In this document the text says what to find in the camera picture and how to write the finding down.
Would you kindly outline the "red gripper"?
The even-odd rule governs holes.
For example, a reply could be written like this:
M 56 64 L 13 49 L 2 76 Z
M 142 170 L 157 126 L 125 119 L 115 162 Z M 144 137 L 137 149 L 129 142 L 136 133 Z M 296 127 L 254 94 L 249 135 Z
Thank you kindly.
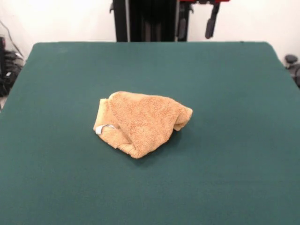
M 229 2 L 230 0 L 179 0 L 180 2 L 187 3 L 215 3 L 211 12 L 211 16 L 207 21 L 205 38 L 210 39 L 214 35 L 215 24 L 219 12 L 221 2 Z M 186 3 L 179 4 L 178 11 L 178 26 L 177 26 L 177 39 L 187 38 L 187 25 L 188 25 L 188 6 Z

